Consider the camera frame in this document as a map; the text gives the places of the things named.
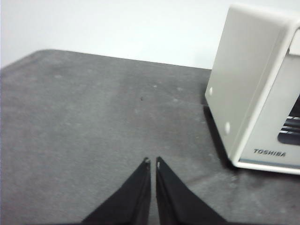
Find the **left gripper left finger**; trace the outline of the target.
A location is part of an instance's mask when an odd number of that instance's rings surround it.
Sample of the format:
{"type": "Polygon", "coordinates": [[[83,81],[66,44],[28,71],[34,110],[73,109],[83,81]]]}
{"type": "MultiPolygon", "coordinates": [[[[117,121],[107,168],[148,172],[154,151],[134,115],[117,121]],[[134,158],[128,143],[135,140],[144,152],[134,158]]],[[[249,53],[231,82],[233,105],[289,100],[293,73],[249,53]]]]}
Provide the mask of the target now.
{"type": "Polygon", "coordinates": [[[90,213],[82,224],[146,225],[150,201],[150,160],[146,157],[121,187],[90,213]]]}

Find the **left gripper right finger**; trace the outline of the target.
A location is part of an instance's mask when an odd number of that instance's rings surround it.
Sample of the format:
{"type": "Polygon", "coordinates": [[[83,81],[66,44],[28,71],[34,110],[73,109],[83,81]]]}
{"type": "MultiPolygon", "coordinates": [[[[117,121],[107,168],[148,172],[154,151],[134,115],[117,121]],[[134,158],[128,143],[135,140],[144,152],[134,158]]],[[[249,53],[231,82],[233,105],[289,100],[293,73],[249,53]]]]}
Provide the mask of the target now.
{"type": "Polygon", "coordinates": [[[156,159],[156,195],[162,225],[224,225],[228,222],[195,195],[161,158],[156,159]]]}

